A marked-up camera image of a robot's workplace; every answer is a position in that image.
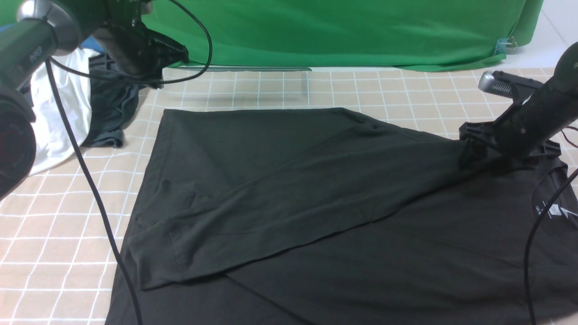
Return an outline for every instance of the white tile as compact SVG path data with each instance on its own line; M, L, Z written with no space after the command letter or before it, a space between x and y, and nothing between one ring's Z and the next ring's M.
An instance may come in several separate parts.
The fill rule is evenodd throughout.
M567 46L578 42L578 1L544 0L542 12Z
M496 69L554 68L567 48L548 18L541 13L530 44L509 50L506 59Z

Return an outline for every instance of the green screen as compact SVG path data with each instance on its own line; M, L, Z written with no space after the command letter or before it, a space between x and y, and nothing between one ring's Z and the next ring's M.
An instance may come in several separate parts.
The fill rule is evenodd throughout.
M181 0L207 26L215 65L250 67L395 66L475 69L505 58L498 39L529 43L543 0ZM0 25L20 1L5 0ZM166 0L143 21L187 46L204 63L204 34Z

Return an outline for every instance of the dark gray cloth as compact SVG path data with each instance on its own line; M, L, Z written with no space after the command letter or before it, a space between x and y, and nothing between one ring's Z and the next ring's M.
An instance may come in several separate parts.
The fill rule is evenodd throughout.
M91 73L97 73L108 79L121 80L123 78L118 73L102 72L97 69L92 69ZM135 115L141 86L91 79L90 87L92 119L90 131L82 145L85 147L122 147L124 145L123 127Z
M566 166L459 171L462 145L344 109L165 111L122 249L145 324L528 323L524 244ZM541 319L578 311L574 216L551 217ZM110 306L134 324L118 272Z
M390 216L470 177L455 159L463 148L365 121L222 193L197 181L163 179L151 206L183 210L162 214L160 222L156 208L139 216L147 230L128 238L139 284L152 289L213 275Z

